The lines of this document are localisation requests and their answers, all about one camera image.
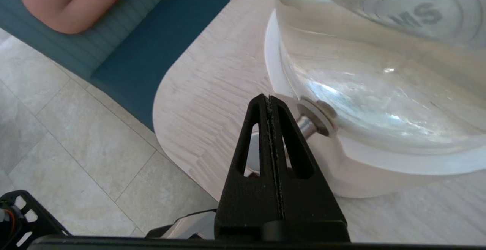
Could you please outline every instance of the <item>grout line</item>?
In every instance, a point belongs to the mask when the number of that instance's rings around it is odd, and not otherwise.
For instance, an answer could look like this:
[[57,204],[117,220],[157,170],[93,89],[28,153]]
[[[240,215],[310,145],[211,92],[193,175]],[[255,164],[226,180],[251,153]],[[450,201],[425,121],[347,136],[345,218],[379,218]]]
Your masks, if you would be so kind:
[[162,155],[163,158],[165,158],[166,160],[168,160],[172,165],[174,165],[175,167],[177,167],[177,169],[182,172],[186,177],[188,177],[191,181],[193,181],[196,186],[198,186],[201,190],[203,190],[205,193],[207,193],[211,198],[213,198],[217,203],[219,203],[218,200],[216,200],[216,198],[214,198],[207,190],[205,190],[203,188],[203,186],[201,186],[198,182],[196,182],[196,180],[194,180],[190,175],[189,175],[189,171],[186,172],[184,170],[182,170],[181,167],[179,167],[168,155],[165,155],[165,153],[160,153]]
[[[75,81],[77,84],[79,84],[76,79],[74,79],[73,77],[71,77],[66,71],[68,72],[71,72],[69,71],[67,68],[63,67],[62,65],[60,65],[59,63],[55,62],[54,60],[51,60],[50,58],[47,58],[48,60],[50,60],[61,72],[63,72],[69,79],[72,79],[73,81]],[[79,77],[80,79],[82,79],[80,76],[76,75],[74,72],[71,72],[73,75]],[[83,86],[81,86],[81,88],[83,89],[87,89],[88,87],[90,87],[90,82],[82,79],[83,81],[85,81],[86,83],[88,83],[88,86],[86,88],[84,88]]]
[[37,146],[37,145],[40,143],[40,141],[42,141],[42,139],[44,139],[44,137],[45,137],[47,134],[50,134],[50,131],[49,131],[49,130],[48,130],[46,127],[45,127],[45,129],[46,129],[45,134],[44,134],[44,135],[43,135],[41,138],[39,138],[39,141],[37,141],[37,143],[35,143],[35,145],[33,145],[33,146],[32,146],[32,148],[31,148],[29,151],[27,151],[27,153],[26,153],[26,154],[25,154],[25,155],[22,157],[22,159],[20,159],[20,160],[17,162],[17,164],[15,164],[15,166],[12,168],[12,170],[10,170],[10,171],[7,173],[7,176],[9,176],[9,175],[10,175],[10,173],[11,173],[11,172],[12,172],[12,171],[13,171],[13,170],[14,170],[14,169],[15,169],[15,168],[16,168],[16,167],[17,167],[17,166],[18,166],[18,165],[19,165],[19,164],[22,162],[22,160],[24,160],[24,159],[27,157],[27,155],[29,155],[29,153],[30,153],[30,152],[33,150],[33,148],[35,148],[35,147],[36,147],[36,146]]
[[138,228],[138,227],[137,227],[137,225],[135,225],[135,227],[133,228],[132,232],[130,232],[129,236],[130,236],[132,233],[134,233],[134,232],[135,232],[135,229],[137,229],[137,228]]
[[42,111],[42,110],[43,110],[43,109],[44,109],[44,108],[45,108],[45,107],[46,107],[46,106],[47,106],[47,105],[48,105],[48,104],[49,104],[49,103],[50,103],[50,102],[51,102],[51,101],[54,99],[54,97],[56,97],[56,96],[57,96],[57,94],[58,94],[58,93],[60,93],[60,92],[61,92],[61,90],[62,90],[62,89],[64,89],[64,87],[66,87],[66,85],[69,83],[69,81],[71,81],[71,80],[72,80],[70,77],[68,77],[68,78],[69,78],[69,80],[68,80],[68,81],[66,81],[66,83],[65,83],[65,84],[64,84],[64,85],[63,85],[61,88],[59,88],[59,90],[57,91],[57,93],[55,93],[55,94],[54,94],[54,95],[53,95],[53,96],[52,96],[52,97],[49,99],[49,101],[47,101],[47,103],[46,103],[46,104],[45,104],[45,105],[44,105],[44,106],[43,106],[43,107],[42,107],[42,108],[39,110],[39,112],[38,112],[37,114],[35,114],[35,115],[34,115],[34,116],[35,116],[35,118],[36,118],[36,119],[37,119],[37,120],[40,122],[40,124],[42,124],[42,122],[41,122],[41,121],[40,121],[40,120],[37,118],[37,116],[38,116],[38,115],[39,115],[39,113],[40,113],[40,112],[41,112],[41,111]]
[[69,156],[71,156],[71,158],[72,158],[72,159],[73,159],[73,160],[74,160],[74,161],[75,161],[75,162],[76,162],[76,163],[79,165],[79,167],[81,167],[81,169],[82,169],[82,170],[83,170],[83,171],[84,171],[84,172],[85,172],[85,173],[88,175],[88,177],[90,177],[90,178],[91,178],[91,180],[92,180],[94,183],[96,183],[96,185],[99,187],[99,189],[101,189],[101,190],[102,190],[102,191],[103,191],[103,192],[106,194],[106,196],[107,196],[107,197],[108,197],[108,198],[109,198],[109,199],[110,199],[110,200],[111,200],[111,201],[112,201],[112,202],[113,202],[113,203],[116,205],[116,207],[118,207],[118,209],[120,209],[120,211],[121,211],[121,212],[122,212],[122,213],[125,215],[125,217],[127,217],[127,219],[129,219],[129,220],[132,222],[132,224],[133,224],[135,227],[138,227],[138,228],[140,229],[140,227],[139,227],[139,226],[137,226],[137,224],[135,224],[135,222],[134,222],[134,221],[133,221],[133,220],[132,220],[130,217],[128,217],[128,215],[127,215],[127,214],[126,214],[126,213],[123,211],[123,209],[121,209],[121,208],[118,206],[118,204],[116,203],[116,201],[114,201],[114,200],[113,200],[113,199],[110,197],[110,195],[109,195],[109,194],[108,194],[108,193],[107,193],[107,192],[106,192],[106,191],[105,191],[105,190],[104,190],[104,189],[103,189],[103,188],[102,188],[102,187],[99,185],[99,183],[98,183],[98,182],[97,182],[97,181],[96,181],[96,180],[95,180],[95,179],[94,179],[94,178],[93,178],[93,177],[92,177],[92,176],[91,176],[91,175],[90,175],[90,174],[89,174],[89,173],[88,173],[88,172],[85,170],[85,168],[84,168],[84,167],[83,167],[83,166],[82,166],[82,165],[81,165],[81,164],[78,162],[78,160],[76,160],[76,159],[74,158],[74,156],[73,156],[73,155],[72,155],[72,154],[71,154],[71,153],[70,153],[70,152],[69,152],[69,151],[68,151],[68,150],[67,150],[67,149],[66,149],[66,148],[65,148],[65,147],[62,145],[62,143],[61,143],[59,140],[57,140],[56,136],[54,136],[54,134],[51,134],[51,135],[54,137],[54,139],[57,141],[57,143],[59,143],[59,144],[62,146],[62,148],[63,148],[64,150],[66,150],[66,152],[69,154]]
[[120,196],[118,196],[118,198],[114,201],[115,203],[118,201],[118,199],[123,195],[123,193],[125,192],[125,190],[128,188],[128,186],[133,182],[133,180],[135,179],[135,177],[137,177],[137,175],[140,173],[140,171],[142,171],[142,169],[145,167],[145,165],[147,165],[147,163],[150,161],[150,159],[152,158],[152,156],[157,152],[157,150],[155,150],[154,152],[152,152],[152,154],[150,155],[149,157],[149,160],[147,160],[147,162],[144,163],[144,165],[139,169],[139,171],[137,172],[137,174],[135,174],[135,176],[132,178],[132,180],[126,185],[126,187],[123,189],[123,191],[120,193]]
[[19,102],[24,105],[24,107],[33,115],[35,116],[35,114],[33,112],[31,112],[31,110],[29,109],[29,107],[10,89],[10,87],[7,86],[7,84],[5,84],[5,82],[3,82],[2,79],[0,79],[0,82],[5,86],[5,88],[7,88],[8,91],[10,91],[15,98],[17,98],[17,100],[19,100]]
[[123,119],[121,119],[114,111],[112,111],[110,108],[108,108],[101,100],[99,100],[98,98],[96,98],[96,96],[94,96],[92,93],[90,93],[90,91],[87,90],[86,88],[86,91],[90,94],[90,96],[92,96],[94,99],[96,99],[99,103],[101,103],[101,105],[103,105],[105,108],[107,108],[112,114],[114,114],[118,119],[120,119],[121,122],[123,122],[124,124],[126,124],[133,132],[135,132],[138,136],[140,136],[141,139],[143,139],[144,141],[147,142],[147,144],[149,144],[151,147],[153,147],[156,151],[157,148],[155,146],[153,146],[151,143],[149,143],[143,136],[141,136],[135,129],[133,129],[129,124],[127,124],[127,122],[125,122]]
[[[37,122],[39,122],[39,124],[46,130],[46,133],[49,132],[49,130],[44,126],[44,124],[42,124],[42,122],[39,121],[39,119],[37,119],[37,117],[35,117],[35,115],[30,111],[30,109],[22,102],[22,100],[20,100],[20,98],[18,98],[15,93],[7,86],[7,84],[5,84],[5,82],[2,81],[2,79],[0,79],[0,82],[5,86],[5,88],[7,88],[8,91],[10,91],[10,93],[12,93],[12,95],[15,97],[15,99],[17,99],[19,101],[19,103],[21,103],[26,109],[27,111],[33,116],[33,118],[35,118],[35,120],[37,120]],[[32,148],[30,150],[28,150],[26,152],[26,154],[17,162],[17,164],[14,165],[14,167],[12,167],[12,169],[6,173],[5,171],[5,174],[7,174],[7,176],[10,174],[10,172],[12,172],[12,170],[14,170],[15,167],[17,167],[17,165],[29,154],[29,152],[35,147],[37,146],[37,144],[40,142],[40,140],[42,140],[42,138],[45,136],[46,134],[44,134],[42,137],[40,137],[39,141],[37,141],[37,143],[35,143],[35,145],[32,146]]]
[[5,172],[5,170],[3,170],[3,168],[1,168],[1,167],[0,167],[0,170],[2,170],[2,171],[5,173],[5,176],[7,176],[7,179],[10,181],[10,184],[11,184],[11,185],[14,187],[14,190],[17,190],[17,186],[15,186],[14,181],[12,181],[12,179],[10,179],[10,176],[8,176],[9,174],[8,174],[8,173],[6,173],[6,172]]

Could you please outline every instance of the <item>metal spigot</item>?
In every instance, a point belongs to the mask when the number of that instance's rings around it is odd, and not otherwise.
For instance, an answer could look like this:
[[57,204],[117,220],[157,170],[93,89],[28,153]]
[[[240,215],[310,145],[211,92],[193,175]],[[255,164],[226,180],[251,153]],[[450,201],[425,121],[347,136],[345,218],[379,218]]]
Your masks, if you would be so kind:
[[[322,100],[314,102],[309,98],[303,97],[297,103],[297,110],[300,116],[297,118],[296,123],[306,140],[315,133],[328,137],[335,136],[337,126],[332,122],[332,118],[336,117],[336,112],[330,105]],[[257,174],[260,173],[259,144],[259,134],[258,132],[253,132],[251,134],[246,167],[249,171]]]

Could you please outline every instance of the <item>beige floor tile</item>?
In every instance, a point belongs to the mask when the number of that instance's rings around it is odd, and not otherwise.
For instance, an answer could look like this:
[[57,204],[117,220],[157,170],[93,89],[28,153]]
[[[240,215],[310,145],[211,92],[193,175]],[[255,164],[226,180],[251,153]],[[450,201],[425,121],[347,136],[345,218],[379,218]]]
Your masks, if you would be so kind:
[[72,80],[38,119],[113,200],[155,151]]
[[0,81],[0,168],[9,173],[47,130]]
[[94,87],[93,85],[90,85],[88,88],[86,88],[86,90],[91,93],[92,96],[94,96],[97,100],[103,103],[106,108],[108,108],[109,110],[111,110],[111,112],[118,116],[118,118],[125,122],[125,124],[128,124],[128,126],[131,127],[136,133],[142,136],[142,138],[144,138],[149,144],[151,144],[151,146],[156,148],[158,152],[162,153],[162,155],[164,156],[167,156],[160,147],[155,133],[147,128],[144,124],[142,124],[142,122],[137,120],[137,118],[135,118],[133,115],[131,115],[130,112],[125,110],[110,96],[108,96],[100,89]]
[[0,196],[13,190],[14,184],[12,184],[7,174],[0,168]]
[[0,79],[36,115],[69,77],[47,57],[10,37],[0,44]]
[[144,233],[172,224],[179,217],[218,205],[158,152],[137,174],[117,204]]
[[7,31],[0,28],[0,44],[10,38],[10,34]]
[[87,82],[86,80],[75,75],[74,72],[71,72],[70,70],[64,68],[63,66],[61,66],[59,63],[55,62],[54,60],[50,60],[50,61],[52,61],[57,67],[59,67],[59,69],[61,69],[63,72],[65,72],[66,75],[68,75],[68,77],[70,77],[72,80],[76,81],[81,87],[83,87],[83,89],[86,89],[90,85],[89,82]]
[[135,230],[130,234],[131,237],[145,237],[145,234],[138,228],[136,227]]
[[128,236],[135,227],[49,133],[9,177],[73,234]]

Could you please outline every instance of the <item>water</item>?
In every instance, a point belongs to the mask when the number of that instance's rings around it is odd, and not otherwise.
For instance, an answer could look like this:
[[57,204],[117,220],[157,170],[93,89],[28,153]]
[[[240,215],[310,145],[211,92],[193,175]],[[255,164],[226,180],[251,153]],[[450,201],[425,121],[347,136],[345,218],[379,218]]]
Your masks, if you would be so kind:
[[481,37],[397,30],[330,0],[275,2],[289,82],[299,97],[332,106],[341,134],[419,154],[486,143]]

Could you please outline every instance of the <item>white plastic base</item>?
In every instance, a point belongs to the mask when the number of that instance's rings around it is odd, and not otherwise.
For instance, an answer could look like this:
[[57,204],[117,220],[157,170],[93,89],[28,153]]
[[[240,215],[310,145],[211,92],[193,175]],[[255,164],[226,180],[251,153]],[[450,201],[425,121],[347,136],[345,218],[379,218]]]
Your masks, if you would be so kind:
[[[265,36],[265,61],[275,96],[297,117],[297,96],[285,76],[279,52],[275,11]],[[445,155],[411,155],[364,145],[338,130],[335,138],[314,134],[308,139],[331,190],[348,198],[368,198],[447,179],[486,168],[486,147]]]

